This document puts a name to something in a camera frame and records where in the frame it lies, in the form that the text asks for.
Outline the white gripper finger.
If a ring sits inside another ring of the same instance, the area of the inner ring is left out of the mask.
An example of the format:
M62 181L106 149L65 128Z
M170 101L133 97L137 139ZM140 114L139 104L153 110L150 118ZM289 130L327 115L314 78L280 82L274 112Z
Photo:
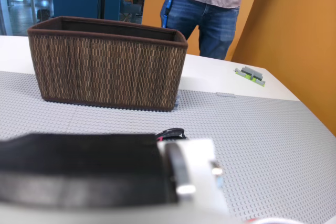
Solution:
M195 208L227 208L222 192L223 169L212 140L159 141L157 143L177 202Z

